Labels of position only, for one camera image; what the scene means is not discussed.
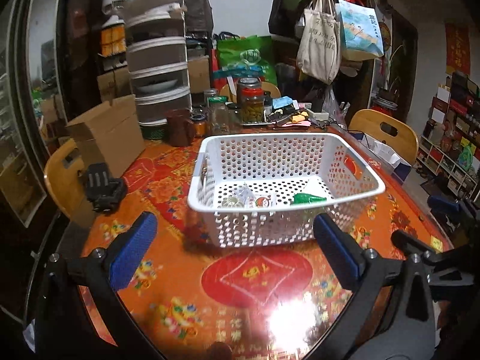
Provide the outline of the white plastic drawer tower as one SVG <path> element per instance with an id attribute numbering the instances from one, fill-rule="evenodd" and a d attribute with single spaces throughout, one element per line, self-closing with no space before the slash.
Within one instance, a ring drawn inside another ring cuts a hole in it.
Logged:
<path id="1" fill-rule="evenodd" d="M 138 122 L 164 125 L 169 111 L 191 108 L 184 0 L 127 0 L 123 15 Z"/>

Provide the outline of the white round plastic piece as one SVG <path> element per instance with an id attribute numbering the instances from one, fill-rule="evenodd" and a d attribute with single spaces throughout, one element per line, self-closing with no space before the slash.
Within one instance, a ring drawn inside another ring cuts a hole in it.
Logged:
<path id="1" fill-rule="evenodd" d="M 242 208 L 245 205 L 245 199 L 239 196 L 230 196 L 225 197 L 222 201 L 220 206 L 225 208 Z"/>

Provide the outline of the clear white plastic bag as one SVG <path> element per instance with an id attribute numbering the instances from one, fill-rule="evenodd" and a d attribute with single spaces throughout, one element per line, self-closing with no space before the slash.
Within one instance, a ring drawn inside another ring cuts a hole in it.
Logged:
<path id="1" fill-rule="evenodd" d="M 255 205 L 256 195 L 252 192 L 247 184 L 238 188 L 235 195 L 235 206 L 237 207 L 252 207 Z"/>

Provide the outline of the tomato print snack packet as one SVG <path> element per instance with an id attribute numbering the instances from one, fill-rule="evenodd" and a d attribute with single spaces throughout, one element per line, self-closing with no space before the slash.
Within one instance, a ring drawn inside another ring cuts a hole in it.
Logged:
<path id="1" fill-rule="evenodd" d="M 276 205 L 276 198 L 271 194 L 260 194 L 255 197 L 254 203 L 259 208 L 272 207 Z"/>

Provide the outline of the white perforated plastic basket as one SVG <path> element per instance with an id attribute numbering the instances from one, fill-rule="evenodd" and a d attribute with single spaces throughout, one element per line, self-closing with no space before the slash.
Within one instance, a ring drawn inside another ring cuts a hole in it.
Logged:
<path id="1" fill-rule="evenodd" d="M 331 197 L 291 205 L 312 178 L 321 179 Z M 221 201 L 244 184 L 256 196 L 273 195 L 276 205 L 221 207 Z M 202 142 L 187 202 L 214 245 L 242 248 L 310 240 L 313 220 L 321 213 L 347 231 L 385 190 L 377 172 L 337 134 L 252 133 L 211 136 Z"/>

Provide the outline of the green snack packet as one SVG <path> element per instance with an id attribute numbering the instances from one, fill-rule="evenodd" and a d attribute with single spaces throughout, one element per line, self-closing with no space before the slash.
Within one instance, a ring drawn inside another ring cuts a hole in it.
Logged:
<path id="1" fill-rule="evenodd" d="M 326 201 L 325 197 L 320 197 L 317 195 L 309 193 L 297 193 L 292 198 L 291 205 L 301 205 L 301 204 L 317 204 L 323 203 Z"/>

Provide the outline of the brown ceramic mug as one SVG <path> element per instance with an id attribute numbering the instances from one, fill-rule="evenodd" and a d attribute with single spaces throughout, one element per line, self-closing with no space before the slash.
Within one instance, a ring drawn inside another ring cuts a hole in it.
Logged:
<path id="1" fill-rule="evenodd" d="M 165 114 L 168 125 L 168 143 L 174 147 L 190 146 L 196 132 L 189 109 L 171 110 Z"/>

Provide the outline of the green shopping bag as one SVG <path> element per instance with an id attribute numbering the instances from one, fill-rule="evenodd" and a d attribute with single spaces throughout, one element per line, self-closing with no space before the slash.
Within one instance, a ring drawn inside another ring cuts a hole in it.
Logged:
<path id="1" fill-rule="evenodd" d="M 270 36 L 218 39 L 216 54 L 220 68 L 235 77 L 259 77 L 274 85 L 278 83 Z"/>

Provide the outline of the left wooden chair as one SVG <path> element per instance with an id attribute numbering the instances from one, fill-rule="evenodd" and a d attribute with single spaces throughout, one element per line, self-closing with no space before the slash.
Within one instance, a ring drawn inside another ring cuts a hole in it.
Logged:
<path id="1" fill-rule="evenodd" d="M 68 139 L 48 159 L 44 181 L 58 209 L 75 225 L 89 230 L 96 214 L 86 198 L 86 165 L 73 139 Z"/>

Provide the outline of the beige canvas tote bag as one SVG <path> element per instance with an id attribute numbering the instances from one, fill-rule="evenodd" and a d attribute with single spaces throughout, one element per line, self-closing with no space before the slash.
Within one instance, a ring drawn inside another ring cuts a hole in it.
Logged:
<path id="1" fill-rule="evenodd" d="M 316 0 L 304 9 L 304 31 L 297 66 L 310 77 L 330 85 L 341 63 L 340 23 L 334 0 Z"/>

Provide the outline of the brown cardboard box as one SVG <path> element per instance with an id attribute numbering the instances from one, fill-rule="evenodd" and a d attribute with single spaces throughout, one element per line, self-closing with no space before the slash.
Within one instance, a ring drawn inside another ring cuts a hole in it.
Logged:
<path id="1" fill-rule="evenodd" d="M 86 111 L 67 124 L 86 166 L 105 163 L 121 177 L 145 149 L 135 97 L 118 97 Z"/>

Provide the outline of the white paper bag on chair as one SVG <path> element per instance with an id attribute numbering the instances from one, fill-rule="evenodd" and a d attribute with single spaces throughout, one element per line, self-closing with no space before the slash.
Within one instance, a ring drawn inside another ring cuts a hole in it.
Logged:
<path id="1" fill-rule="evenodd" d="M 412 169 L 410 163 L 397 154 L 389 145 L 380 142 L 366 133 L 360 131 L 350 131 L 349 133 L 380 159 L 397 181 L 401 184 L 405 182 Z"/>

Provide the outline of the small orange jam jar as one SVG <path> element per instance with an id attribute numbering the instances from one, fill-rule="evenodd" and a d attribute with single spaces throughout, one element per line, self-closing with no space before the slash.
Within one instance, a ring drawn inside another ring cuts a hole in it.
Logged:
<path id="1" fill-rule="evenodd" d="M 203 114 L 195 114 L 190 117 L 193 122 L 195 136 L 197 138 L 206 137 L 208 135 L 208 119 Z"/>

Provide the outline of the right wooden chair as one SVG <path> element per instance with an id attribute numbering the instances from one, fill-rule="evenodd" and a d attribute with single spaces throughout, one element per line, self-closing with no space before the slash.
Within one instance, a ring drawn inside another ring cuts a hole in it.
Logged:
<path id="1" fill-rule="evenodd" d="M 410 165 L 415 163 L 418 138 L 405 123 L 379 111 L 363 109 L 354 114 L 348 127 L 388 145 Z"/>

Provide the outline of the white label inside basket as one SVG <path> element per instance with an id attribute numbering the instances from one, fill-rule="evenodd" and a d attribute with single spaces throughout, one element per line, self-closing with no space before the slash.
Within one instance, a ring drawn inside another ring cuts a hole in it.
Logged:
<path id="1" fill-rule="evenodd" d="M 317 197 L 331 197 L 328 186 L 319 178 L 312 178 L 311 180 L 308 180 L 301 192 L 303 194 L 310 194 Z"/>

